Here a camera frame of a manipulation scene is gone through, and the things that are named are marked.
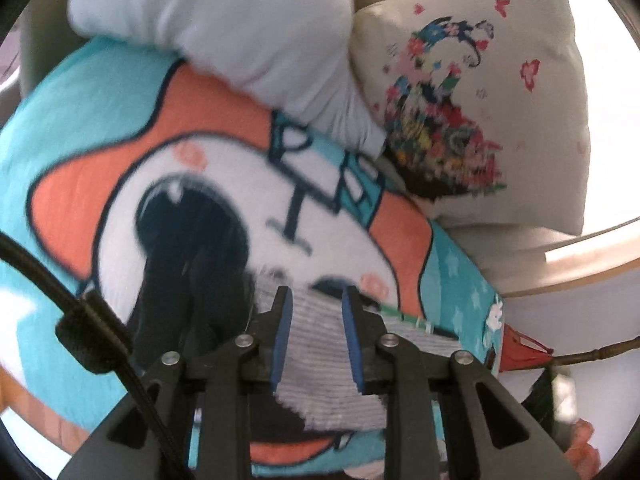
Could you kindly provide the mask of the black white striped pants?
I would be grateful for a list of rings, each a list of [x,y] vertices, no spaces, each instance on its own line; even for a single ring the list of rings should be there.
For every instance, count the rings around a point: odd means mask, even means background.
[[[258,442],[293,442],[386,424],[382,396],[362,396],[352,379],[340,298],[344,278],[309,284],[277,266],[249,266],[230,243],[145,247],[142,284],[128,320],[134,365],[148,370],[163,353],[204,356],[271,308],[280,285],[293,291],[293,318],[280,382],[250,399]]]

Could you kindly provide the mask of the teal cartoon print blanket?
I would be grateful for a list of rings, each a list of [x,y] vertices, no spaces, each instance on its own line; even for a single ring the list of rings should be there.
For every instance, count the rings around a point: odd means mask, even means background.
[[[500,360],[495,289],[373,162],[170,53],[96,38],[52,70],[1,133],[1,227],[132,339],[145,247],[223,242],[344,278],[421,349]],[[250,444],[264,478],[373,478],[383,456],[384,427]]]

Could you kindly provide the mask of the cream floral print pillow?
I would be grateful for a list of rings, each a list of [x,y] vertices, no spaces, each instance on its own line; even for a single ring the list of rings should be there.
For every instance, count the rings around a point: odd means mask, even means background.
[[[428,216],[582,232],[590,139],[568,0],[382,0],[356,13],[350,54]]]

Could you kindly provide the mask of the white plain pillow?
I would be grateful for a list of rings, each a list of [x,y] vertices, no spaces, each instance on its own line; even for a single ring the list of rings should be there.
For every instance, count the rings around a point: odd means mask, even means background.
[[[80,36],[175,51],[345,148],[382,152],[349,64],[352,0],[68,0],[67,16]]]

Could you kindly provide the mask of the beige padded headboard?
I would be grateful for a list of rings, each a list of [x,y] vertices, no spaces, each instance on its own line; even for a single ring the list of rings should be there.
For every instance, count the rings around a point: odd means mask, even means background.
[[[86,38],[67,19],[68,0],[30,0],[20,17],[20,90],[26,98]]]

